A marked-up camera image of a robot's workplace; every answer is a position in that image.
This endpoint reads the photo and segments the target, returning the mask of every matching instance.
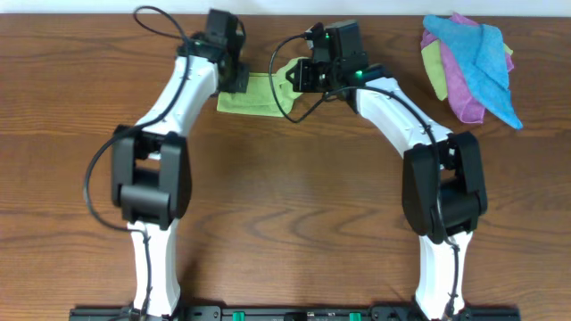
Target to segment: wooden table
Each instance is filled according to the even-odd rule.
[[[188,33],[204,16],[177,16]],[[244,16],[243,61],[267,69],[277,43],[315,21]],[[489,210],[466,259],[471,304],[518,305],[526,320],[571,313],[571,20],[476,18],[514,49],[513,103],[525,128],[487,114],[462,125],[435,96],[419,52],[422,17],[361,17],[372,62],[455,132],[480,142]],[[146,16],[156,28],[170,26]],[[75,305],[128,304],[130,238],[88,216],[81,194],[96,149],[154,103],[177,42],[128,15],[4,15],[0,19],[0,319],[65,319]],[[277,60],[309,55],[302,41]],[[317,99],[305,95],[298,116]],[[359,305],[409,300],[418,238],[401,208],[401,158],[343,103],[301,125],[203,107],[189,139],[194,194],[178,230],[186,300],[228,305]],[[93,177],[106,218],[109,155]]]

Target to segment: yellow cloth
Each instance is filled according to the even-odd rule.
[[[506,44],[503,44],[503,50],[504,50],[506,53],[508,53],[509,55],[514,54],[514,51],[511,50],[511,48],[509,48],[508,45],[506,45]]]
[[[421,51],[422,62],[425,64],[426,74],[436,92],[436,97],[444,100],[448,97],[446,87],[446,74],[444,73],[443,60],[440,57],[440,40],[435,40]]]
[[[293,68],[300,58],[292,59],[286,66],[273,74],[277,100],[285,113],[294,106],[294,100],[302,93],[295,93],[294,86],[286,79],[286,72]],[[269,87],[268,73],[251,72],[245,93],[220,93],[217,111],[240,113],[246,115],[284,117],[274,100]]]

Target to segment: white wall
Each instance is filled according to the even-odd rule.
[[[0,0],[0,12],[132,12],[141,4],[170,13],[450,14],[567,16],[571,0]]]

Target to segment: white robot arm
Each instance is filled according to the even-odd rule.
[[[378,78],[369,81],[367,86],[392,92],[412,107],[432,129],[436,142],[448,140],[451,131],[434,122],[422,112],[401,90],[394,78]],[[365,119],[377,126],[401,155],[418,144],[430,145],[426,131],[418,120],[396,100],[369,90],[357,89],[357,110]],[[464,308],[461,293],[464,258],[472,232],[459,232],[451,238],[460,248],[459,279],[454,314]],[[454,253],[446,243],[433,243],[426,235],[420,236],[420,281],[415,293],[418,306],[429,319],[437,319],[450,299],[454,282]]]
[[[415,300],[425,317],[450,318],[464,308],[466,249],[487,208],[476,139],[430,119],[385,68],[369,65],[357,21],[318,23],[299,37],[308,40],[312,56],[300,59],[287,78],[296,91],[324,93],[308,113],[337,95],[375,124],[403,158],[402,207],[421,244]],[[455,170],[454,178],[440,182],[441,169]]]
[[[112,198],[121,207],[128,229],[134,231],[137,295],[133,311],[147,316],[172,316],[180,297],[176,232],[192,189],[186,137],[211,95],[245,92],[247,86],[248,70],[237,60],[244,43],[244,36],[236,32],[238,23],[236,16],[212,10],[205,33],[193,36],[188,48],[178,49],[167,86],[137,125],[160,117],[185,81],[174,105],[161,121],[113,145]],[[160,161],[161,169],[137,168],[135,159],[146,158]]]

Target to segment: pink cloth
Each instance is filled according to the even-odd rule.
[[[456,23],[466,24],[469,26],[478,26],[478,23],[472,21],[459,13],[454,13],[450,20]],[[425,30],[422,34],[420,48],[424,49],[427,45],[432,44],[436,40],[436,36]],[[446,74],[446,86],[448,88],[448,103],[456,114],[456,117],[464,123],[482,123],[484,122],[485,107],[478,102],[468,89],[468,84],[464,79],[462,70],[450,48],[440,42],[440,55],[443,61],[444,73]],[[513,61],[509,53],[506,53],[506,63],[508,71],[514,69]]]

